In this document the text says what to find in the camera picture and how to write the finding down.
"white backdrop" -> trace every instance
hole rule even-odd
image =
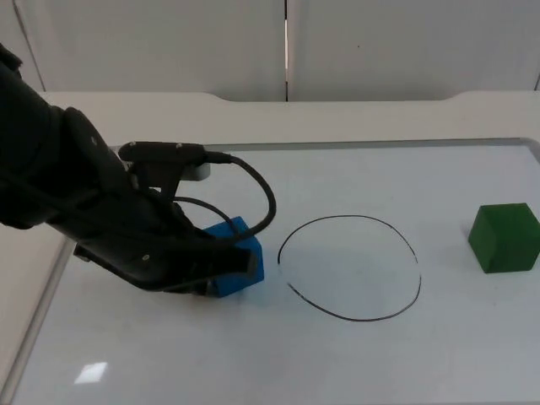
[[[283,0],[18,0],[47,91],[284,100]]]
[[[289,0],[289,100],[533,90],[537,0]]]
[[[11,0],[0,0],[0,42],[23,61],[24,81],[36,90],[43,90]]]

